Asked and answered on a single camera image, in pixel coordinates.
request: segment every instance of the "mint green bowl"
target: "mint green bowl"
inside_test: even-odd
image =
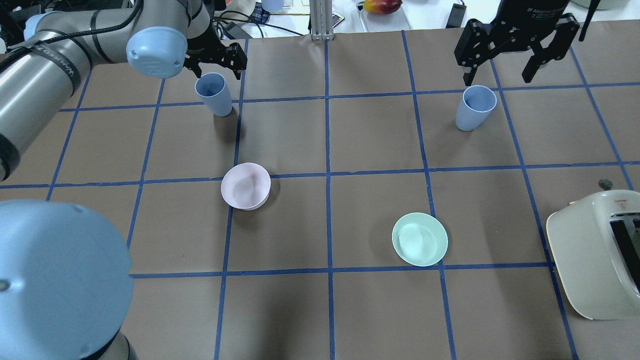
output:
[[[415,266],[431,266],[447,252],[449,237],[444,226],[425,213],[410,213],[394,226],[391,240],[398,256]]]

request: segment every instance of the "white table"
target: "white table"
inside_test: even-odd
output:
[[[302,0],[294,0],[296,9],[303,8]],[[364,32],[356,4],[358,0],[333,0],[333,10],[345,16],[345,21],[335,28],[336,33]],[[451,6],[460,3],[456,0],[403,0],[403,10],[412,29],[442,29],[447,24]],[[482,22],[490,22],[500,3],[499,0],[467,0],[467,12],[463,24],[475,18]],[[566,12],[571,12],[583,22],[587,10],[569,3]],[[628,4],[613,10],[599,10],[593,16],[594,21],[640,19],[640,0],[630,0]],[[281,26],[299,33],[307,34],[308,15],[272,15],[268,24]],[[260,37],[260,32],[253,24],[242,25],[243,29],[253,37]],[[286,37],[292,34],[279,29],[262,27],[265,37]]]

